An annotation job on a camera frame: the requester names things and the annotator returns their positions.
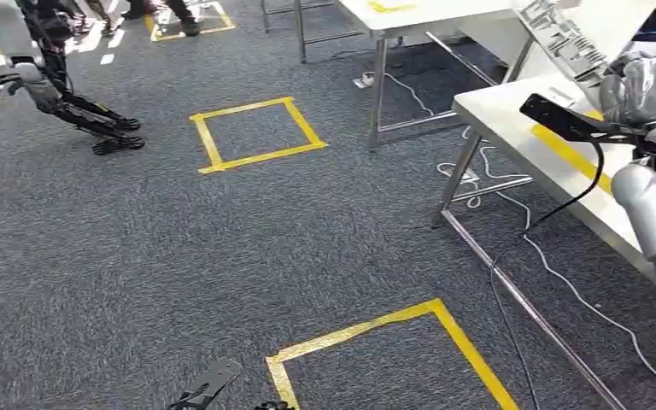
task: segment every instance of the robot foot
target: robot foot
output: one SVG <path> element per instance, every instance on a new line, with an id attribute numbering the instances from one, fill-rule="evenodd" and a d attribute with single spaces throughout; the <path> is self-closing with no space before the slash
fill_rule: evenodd
<path id="1" fill-rule="evenodd" d="M 91 148 L 96 155 L 106 155 L 125 149 L 141 149 L 144 146 L 142 137 L 122 137 L 119 139 L 108 139 L 98 143 Z"/>
<path id="2" fill-rule="evenodd" d="M 140 126 L 136 118 L 120 118 L 114 122 L 114 128 L 120 131 L 136 131 Z"/>

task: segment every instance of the yellow stripe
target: yellow stripe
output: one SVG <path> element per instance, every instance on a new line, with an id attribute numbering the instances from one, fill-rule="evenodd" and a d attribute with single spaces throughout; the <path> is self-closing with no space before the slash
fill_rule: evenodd
<path id="1" fill-rule="evenodd" d="M 220 153 L 217 150 L 217 146 L 214 143 L 213 135 L 210 133 L 208 126 L 205 124 L 205 120 L 201 117 L 200 114 L 192 115 L 190 120 L 195 123 L 197 132 L 200 134 L 200 139 L 202 140 L 202 145 L 204 145 L 205 150 L 208 152 L 210 168 L 213 168 L 213 171 L 222 171 L 224 169 L 224 162 L 222 161 L 222 157 L 220 156 Z"/>
<path id="2" fill-rule="evenodd" d="M 489 393 L 495 398 L 496 402 L 502 409 L 518 410 L 517 404 L 504 389 L 496 375 L 491 371 L 482 356 L 477 352 L 472 343 L 466 337 L 454 318 L 448 312 L 441 299 L 432 299 L 428 302 L 420 303 L 415 306 L 407 307 L 399 312 L 389 313 L 380 318 L 350 326 L 341 331 L 334 331 L 322 337 L 317 337 L 304 343 L 299 343 L 289 348 L 278 351 L 278 354 L 266 357 L 268 368 L 272 374 L 272 380 L 278 390 L 281 400 L 287 401 L 289 406 L 298 408 L 296 395 L 290 385 L 288 374 L 284 366 L 278 366 L 283 361 L 295 359 L 304 354 L 315 352 L 335 344 L 345 342 L 353 337 L 375 329 L 388 323 L 399 322 L 417 318 L 423 314 L 434 313 L 448 333 L 459 351 L 466 357 L 471 367 L 477 373 Z"/>
<path id="3" fill-rule="evenodd" d="M 152 15 L 144 15 L 143 18 L 144 26 L 147 27 L 147 32 L 149 33 L 149 39 L 152 41 L 159 41 L 157 37 L 157 25 L 155 24 L 155 18 Z"/>
<path id="4" fill-rule="evenodd" d="M 240 112 L 248 111 L 250 109 L 255 109 L 255 108 L 269 107 L 271 105 L 278 105 L 278 104 L 287 104 L 292 99 L 293 99 L 293 97 L 275 98 L 274 100 L 268 100 L 268 101 L 263 101 L 263 102 L 254 102 L 252 104 L 241 105 L 239 107 L 224 108 L 224 109 L 218 109 L 216 111 L 210 111 L 208 113 L 195 114 L 195 115 L 193 115 L 193 117 L 199 115 L 202 118 L 211 118 L 211 117 L 217 117 L 217 116 L 220 116 L 220 115 L 235 114 L 235 113 L 240 113 Z"/>
<path id="5" fill-rule="evenodd" d="M 345 342 L 350 338 L 356 337 L 361 333 L 365 333 L 379 326 L 383 326 L 392 322 L 413 319 L 430 311 L 430 304 L 428 302 L 424 302 L 395 313 L 389 313 L 385 316 L 381 316 L 380 318 L 368 322 L 350 326 L 349 328 L 343 329 L 341 331 L 334 331 L 328 335 L 316 337 L 313 340 L 309 340 L 289 348 L 284 348 L 283 350 L 280 350 L 274 357 L 279 358 L 281 361 L 295 359 L 298 356 L 312 353 L 316 350 L 320 350 L 334 344 Z"/>
<path id="6" fill-rule="evenodd" d="M 491 371 L 489 366 L 486 364 L 482 356 L 477 352 L 472 345 L 472 342 L 466 337 L 464 331 L 461 330 L 459 325 L 456 323 L 454 318 L 451 316 L 451 313 L 448 312 L 446 306 L 444 306 L 441 299 L 434 299 L 429 301 L 431 305 L 431 311 L 439 318 L 439 321 L 442 323 L 443 327 L 446 329 L 448 335 L 454 340 L 456 347 L 459 348 L 461 353 L 466 357 L 471 364 L 471 367 L 474 368 L 474 372 L 477 373 L 479 378 L 482 379 L 482 382 L 489 390 L 489 393 L 494 397 L 499 406 L 502 409 L 519 409 L 517 403 L 514 402 L 512 397 L 507 393 L 507 390 L 504 389 L 504 386 L 501 384 L 494 372 Z"/>
<path id="7" fill-rule="evenodd" d="M 293 117 L 293 121 L 296 122 L 301 131 L 303 131 L 303 134 L 305 134 L 308 142 L 314 145 L 323 144 L 325 146 L 325 143 L 321 141 L 320 138 L 318 138 L 318 135 L 315 134 L 313 128 L 311 128 L 311 126 L 305 120 L 301 112 L 298 111 L 298 108 L 296 108 L 292 98 L 285 102 L 285 107 L 288 109 L 288 114 Z"/>
<path id="8" fill-rule="evenodd" d="M 280 400 L 286 401 L 288 407 L 294 407 L 295 410 L 301 410 L 298 407 L 298 400 L 293 391 L 293 385 L 290 384 L 290 379 L 288 378 L 288 373 L 285 371 L 283 362 L 281 362 L 276 356 L 266 357 L 265 361 L 267 362 L 267 368 L 272 375 L 272 382 L 278 390 Z"/>
<path id="9" fill-rule="evenodd" d="M 205 30 L 203 32 L 222 32 L 224 30 L 231 30 L 235 28 L 235 24 L 230 20 L 230 16 L 228 16 L 225 13 L 225 10 L 222 8 L 222 5 L 218 2 L 210 2 L 208 3 L 209 5 L 213 6 L 217 14 L 220 16 L 222 19 L 223 24 L 225 24 L 224 27 L 220 28 L 214 28 L 212 30 Z"/>
<path id="10" fill-rule="evenodd" d="M 268 152 L 266 154 L 249 156 L 247 158 L 240 158 L 239 160 L 222 162 L 222 163 L 220 163 L 220 165 L 218 167 L 216 167 L 213 163 L 213 165 L 210 166 L 210 167 L 200 168 L 198 170 L 198 172 L 199 173 L 213 173 L 215 171 L 224 171 L 228 168 L 240 167 L 242 165 L 252 164 L 252 163 L 255 163 L 255 162 L 267 161 L 267 160 L 271 160 L 273 158 L 280 158 L 281 156 L 288 156 L 288 155 L 298 154 L 300 152 L 311 151 L 313 149 L 319 149 L 319 148 L 323 148 L 325 146 L 327 146 L 326 143 L 320 143 L 320 144 L 311 143 L 309 145 L 302 145 L 300 147 L 281 149 L 280 151 Z"/>
<path id="11" fill-rule="evenodd" d="M 376 13 L 393 13 L 396 11 L 402 11 L 402 10 L 409 10 L 409 9 L 415 9 L 416 4 L 406 4 L 403 6 L 396 6 L 396 7 L 384 7 L 381 3 L 375 1 L 375 0 L 370 0 L 368 2 L 368 5 L 375 11 Z"/>
<path id="12" fill-rule="evenodd" d="M 587 116 L 601 120 L 600 113 L 593 111 L 587 113 Z M 531 129 L 532 133 L 547 145 L 557 156 L 565 160 L 568 164 L 576 168 L 582 175 L 589 179 L 594 179 L 597 173 L 597 167 L 591 161 L 576 152 L 562 137 L 549 131 L 548 128 L 541 125 L 535 125 Z M 606 174 L 600 176 L 598 186 L 606 193 L 612 195 L 612 178 Z"/>

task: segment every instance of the person's leg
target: person's leg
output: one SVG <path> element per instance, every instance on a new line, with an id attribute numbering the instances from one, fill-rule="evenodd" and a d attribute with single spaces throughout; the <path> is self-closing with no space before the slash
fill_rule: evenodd
<path id="1" fill-rule="evenodd" d="M 174 15 L 179 18 L 179 21 L 182 24 L 182 31 L 187 36 L 196 36 L 200 33 L 200 26 L 197 25 L 195 21 L 195 16 L 192 15 L 185 0 L 165 0 L 165 4 L 172 9 Z"/>
<path id="2" fill-rule="evenodd" d="M 113 36 L 116 27 L 112 26 L 112 18 L 109 16 L 109 13 L 107 13 L 107 10 L 104 9 L 102 2 L 99 0 L 86 0 L 86 5 L 89 6 L 94 14 L 98 15 L 102 20 L 104 20 L 102 35 L 105 37 Z"/>
<path id="3" fill-rule="evenodd" d="M 127 2 L 129 2 L 129 11 L 122 13 L 125 20 L 135 20 L 157 11 L 157 8 L 149 0 L 127 0 Z"/>
<path id="4" fill-rule="evenodd" d="M 73 11 L 75 14 L 74 23 L 78 33 L 84 34 L 89 32 L 89 27 L 86 25 L 86 13 L 77 4 L 75 0 L 64 0 L 63 4 Z"/>

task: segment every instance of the metal table frame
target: metal table frame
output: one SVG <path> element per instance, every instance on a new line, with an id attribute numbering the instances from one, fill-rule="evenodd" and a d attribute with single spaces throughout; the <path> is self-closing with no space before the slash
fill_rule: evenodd
<path id="1" fill-rule="evenodd" d="M 306 45 L 322 43 L 324 41 L 337 40 L 339 38 L 353 37 L 363 34 L 361 31 L 352 31 L 344 32 L 341 34 L 335 34 L 332 36 L 317 37 L 317 38 L 306 38 L 305 37 L 305 27 L 303 25 L 303 10 L 307 9 L 316 9 L 318 7 L 332 6 L 334 3 L 332 1 L 328 2 L 318 2 L 318 3 L 308 3 L 303 5 L 302 0 L 293 0 L 293 6 L 281 7 L 279 9 L 267 9 L 265 5 L 266 0 L 261 0 L 261 11 L 262 11 L 262 24 L 265 27 L 265 32 L 270 32 L 270 21 L 267 19 L 269 15 L 281 15 L 283 13 L 293 12 L 296 16 L 296 32 L 298 36 L 298 53 L 301 57 L 301 64 L 308 62 L 308 55 L 306 53 Z"/>
<path id="2" fill-rule="evenodd" d="M 447 53 L 449 53 L 462 66 L 466 67 L 467 69 L 469 69 L 469 71 L 476 74 L 484 83 L 490 86 L 498 84 L 496 81 L 490 78 L 485 72 L 483 72 L 479 67 L 468 61 L 464 56 L 462 56 L 458 52 L 452 50 L 451 47 L 446 45 L 443 41 L 441 41 L 431 32 L 425 32 L 425 35 L 431 41 L 438 44 Z M 370 151 L 374 151 L 378 146 L 388 143 L 386 141 L 379 141 L 378 139 L 379 134 L 385 132 L 391 132 L 394 130 L 400 130 L 402 128 L 407 128 L 410 126 L 418 126 L 436 120 L 443 120 L 457 115 L 456 112 L 451 109 L 449 111 L 444 111 L 442 113 L 434 114 L 416 120 L 403 121 L 388 126 L 383 126 L 381 124 L 381 110 L 384 103 L 384 84 L 386 80 L 385 74 L 386 74 L 387 41 L 388 39 L 385 37 L 385 35 L 378 37 L 376 41 L 376 63 L 373 69 L 375 76 L 372 85 L 371 117 L 370 117 L 370 128 L 368 131 L 368 149 Z M 521 68 L 524 65 L 524 61 L 526 60 L 527 55 L 529 54 L 529 50 L 532 44 L 533 44 L 533 40 L 530 37 L 527 40 L 527 42 L 524 44 L 522 50 L 520 51 L 517 60 L 510 67 L 507 76 L 504 78 L 504 82 L 510 82 L 517 79 L 521 71 Z"/>
<path id="3" fill-rule="evenodd" d="M 479 145 L 482 142 L 482 135 L 475 131 L 477 128 L 472 127 L 469 132 L 468 139 L 461 150 L 459 159 L 456 161 L 456 167 L 451 172 L 442 196 L 442 204 L 439 207 L 434 219 L 432 227 L 438 228 L 445 226 L 448 222 L 459 233 L 461 238 L 469 245 L 471 251 L 482 260 L 483 264 L 495 275 L 504 288 L 512 295 L 512 298 L 525 310 L 526 313 L 539 325 L 542 331 L 549 336 L 555 346 L 561 350 L 568 361 L 582 374 L 583 378 L 587 380 L 595 391 L 605 400 L 610 408 L 615 410 L 625 410 L 622 402 L 612 393 L 612 391 L 602 382 L 597 374 L 584 362 L 584 360 L 574 351 L 569 343 L 549 324 L 549 322 L 542 316 L 542 314 L 532 305 L 529 298 L 522 293 L 519 287 L 511 280 L 510 275 L 502 271 L 495 263 L 489 254 L 479 245 L 479 243 L 472 237 L 471 233 L 456 219 L 456 217 L 449 211 L 449 206 L 454 202 L 465 201 L 475 196 L 488 194 L 491 192 L 498 192 L 500 190 L 507 190 L 521 185 L 526 185 L 533 181 L 532 177 L 523 177 L 512 181 L 507 181 L 501 184 L 496 184 L 473 192 L 468 192 L 462 195 L 456 195 L 456 191 L 461 184 L 461 176 L 464 175 L 472 162 L 472 158 L 477 153 Z"/>

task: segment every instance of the white table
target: white table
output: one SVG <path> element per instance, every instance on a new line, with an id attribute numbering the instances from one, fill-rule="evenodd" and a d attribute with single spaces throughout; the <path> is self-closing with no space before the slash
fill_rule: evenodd
<path id="1" fill-rule="evenodd" d="M 538 138 L 531 130 L 536 123 L 519 112 L 519 108 L 532 93 L 542 94 L 563 106 L 575 101 L 571 106 L 572 109 L 579 112 L 589 111 L 589 105 L 586 103 L 584 94 L 561 74 L 521 79 L 454 97 L 454 110 L 471 126 L 472 132 L 461 151 L 459 160 L 456 161 L 457 167 L 452 171 L 452 177 L 444 190 L 444 203 L 440 213 L 434 220 L 434 225 L 440 225 L 438 221 L 448 221 L 476 255 L 482 259 L 484 264 L 489 267 L 492 274 L 509 290 L 510 295 L 530 314 L 530 317 L 550 337 L 565 357 L 594 387 L 595 391 L 603 397 L 610 408 L 623 409 L 625 407 L 618 398 L 544 319 L 542 314 L 514 284 L 511 276 L 495 265 L 494 259 L 484 251 L 481 245 L 474 240 L 472 235 L 448 209 L 452 202 L 457 202 L 457 200 L 462 199 L 461 197 L 466 199 L 472 196 L 454 197 L 454 194 L 460 184 L 460 176 L 463 175 L 471 162 L 482 139 L 488 140 L 490 144 L 509 156 L 524 173 L 529 174 L 532 179 L 559 202 L 565 202 L 587 189 L 592 179 L 576 168 L 577 164 L 581 162 L 575 161 L 575 165 L 572 165 L 570 162 L 565 161 L 565 158 L 575 155 L 575 160 L 581 158 L 584 161 L 584 164 L 579 165 L 579 167 L 592 167 L 596 165 L 594 149 L 588 143 L 567 143 L 561 138 L 556 140 Z M 602 148 L 606 157 L 604 174 L 608 177 L 614 175 L 631 159 L 632 148 L 629 146 L 603 144 Z M 481 191 L 497 191 L 511 187 L 509 185 L 512 184 L 495 185 Z M 610 194 L 599 188 L 594 189 L 579 203 L 570 206 L 569 210 L 627 258 L 628 261 L 650 278 L 653 278 L 652 268 L 642 256 L 626 213 Z"/>
<path id="2" fill-rule="evenodd" d="M 489 85 L 494 85 L 496 82 L 489 76 L 482 73 L 461 55 L 453 52 L 446 44 L 442 44 L 430 33 L 440 32 L 449 27 L 461 28 L 468 25 L 473 19 L 516 18 L 511 9 L 512 0 L 336 0 L 336 5 L 362 32 L 368 34 L 376 42 L 371 127 L 368 134 L 369 149 L 376 149 L 381 144 L 378 135 L 382 132 L 390 132 L 456 115 L 454 111 L 447 111 L 419 120 L 410 120 L 389 126 L 381 125 L 388 39 L 429 35 L 465 67 L 472 70 Z"/>

